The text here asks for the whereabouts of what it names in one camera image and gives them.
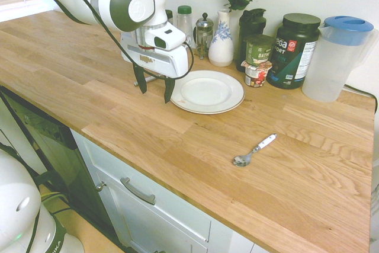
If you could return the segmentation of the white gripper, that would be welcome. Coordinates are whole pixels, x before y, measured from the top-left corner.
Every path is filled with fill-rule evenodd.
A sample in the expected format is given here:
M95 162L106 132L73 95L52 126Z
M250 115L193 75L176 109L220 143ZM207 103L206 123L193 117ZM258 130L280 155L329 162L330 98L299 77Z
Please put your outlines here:
M133 64L133 71L136 78L135 86L139 87L143 94L147 92L147 83L143 68L168 76L164 79L164 100L165 103L170 102L175 88L175 80L173 78L185 75L189 69L186 48L183 45L179 45L170 51L158 48L145 50L137 45L132 38L132 33L121 33L120 44L135 62Z

